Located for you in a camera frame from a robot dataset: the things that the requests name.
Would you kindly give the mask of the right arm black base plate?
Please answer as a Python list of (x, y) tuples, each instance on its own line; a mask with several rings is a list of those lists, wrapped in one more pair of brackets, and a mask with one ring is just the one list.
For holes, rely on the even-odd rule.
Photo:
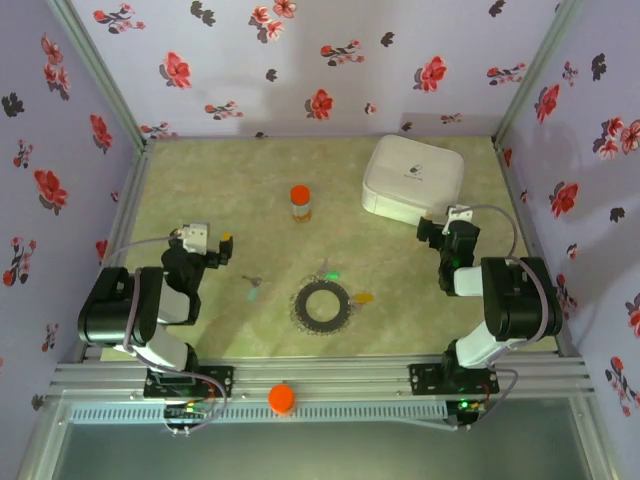
[(447, 369), (442, 364), (424, 363), (408, 366), (413, 395), (496, 394), (500, 391), (497, 376), (488, 369)]

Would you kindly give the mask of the white zip case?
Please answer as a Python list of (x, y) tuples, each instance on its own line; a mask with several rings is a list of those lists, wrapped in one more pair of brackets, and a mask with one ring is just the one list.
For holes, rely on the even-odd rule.
[(458, 203), (463, 157), (454, 151), (397, 135), (382, 137), (362, 180), (362, 207), (412, 226), (424, 216), (444, 215)]

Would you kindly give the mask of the orange-capped bottle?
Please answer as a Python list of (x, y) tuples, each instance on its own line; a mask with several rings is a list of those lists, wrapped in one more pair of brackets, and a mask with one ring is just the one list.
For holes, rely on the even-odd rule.
[(302, 184), (295, 185), (290, 190), (292, 217), (296, 222), (305, 223), (311, 219), (311, 191)]

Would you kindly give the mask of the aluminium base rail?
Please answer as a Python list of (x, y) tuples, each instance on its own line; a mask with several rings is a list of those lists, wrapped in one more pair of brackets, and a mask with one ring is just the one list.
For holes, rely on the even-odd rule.
[[(433, 356), (373, 356), (346, 358), (252, 358), (216, 360), (232, 366), (231, 399), (257, 402), (266, 399), (272, 386), (289, 384), (299, 401), (414, 400), (409, 366), (433, 362)], [(584, 361), (549, 352), (513, 354), (497, 363), (497, 379), (506, 389), (519, 379), (511, 399), (590, 397), (595, 394)], [(95, 399), (113, 402), (140, 400), (146, 368), (132, 361), (62, 364), (55, 370), (49, 397)]]

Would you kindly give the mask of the orange round button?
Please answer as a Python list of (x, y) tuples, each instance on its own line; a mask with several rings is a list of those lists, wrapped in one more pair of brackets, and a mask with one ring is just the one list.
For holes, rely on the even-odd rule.
[(293, 389), (286, 383), (271, 388), (267, 401), (271, 410), (277, 415), (290, 415), (295, 408), (296, 397)]

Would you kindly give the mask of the aluminium corner post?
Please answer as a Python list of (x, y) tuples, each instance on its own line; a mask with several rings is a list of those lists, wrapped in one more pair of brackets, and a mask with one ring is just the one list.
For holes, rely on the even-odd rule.
[(553, 21), (537, 49), (506, 113), (502, 117), (497, 131), (492, 136), (494, 145), (499, 145), (505, 139), (509, 130), (517, 121), (525, 107), (529, 94), (533, 91), (536, 82), (544, 73), (555, 51), (561, 45), (567, 30), (583, 6), (584, 1), (585, 0), (561, 0), (559, 2)]
[(46, 0), (46, 3), (65, 30), (67, 37), (129, 139), (139, 152), (143, 152), (147, 141), (140, 133), (131, 110), (71, 0)]

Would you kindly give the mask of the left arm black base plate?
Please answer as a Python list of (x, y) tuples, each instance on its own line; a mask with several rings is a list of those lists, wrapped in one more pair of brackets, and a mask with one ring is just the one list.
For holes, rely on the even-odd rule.
[(205, 399), (211, 395), (212, 388), (215, 389), (213, 395), (215, 399), (222, 398), (221, 390), (224, 390), (228, 397), (231, 396), (234, 383), (232, 366), (200, 366), (197, 373), (213, 378), (218, 385), (205, 382), (200, 378), (147, 369), (143, 397), (146, 399)]

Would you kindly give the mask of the controller circuit board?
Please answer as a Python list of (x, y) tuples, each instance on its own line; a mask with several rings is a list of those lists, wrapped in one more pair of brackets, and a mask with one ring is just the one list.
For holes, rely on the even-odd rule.
[(208, 409), (195, 404), (169, 405), (163, 411), (165, 427), (174, 435), (189, 436), (194, 428), (203, 424), (210, 416)]
[(446, 423), (455, 430), (470, 430), (485, 413), (487, 402), (485, 400), (460, 399), (447, 401)]

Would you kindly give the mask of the black wire-loop keyring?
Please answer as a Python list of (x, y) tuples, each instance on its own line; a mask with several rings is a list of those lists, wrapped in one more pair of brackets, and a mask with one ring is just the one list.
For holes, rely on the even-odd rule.
[[(318, 292), (328, 292), (338, 300), (338, 311), (330, 320), (317, 320), (307, 308), (308, 300)], [(347, 326), (353, 310), (351, 297), (342, 286), (318, 276), (310, 276), (299, 291), (292, 295), (290, 304), (293, 323), (301, 331), (314, 335), (332, 335), (339, 332)]]

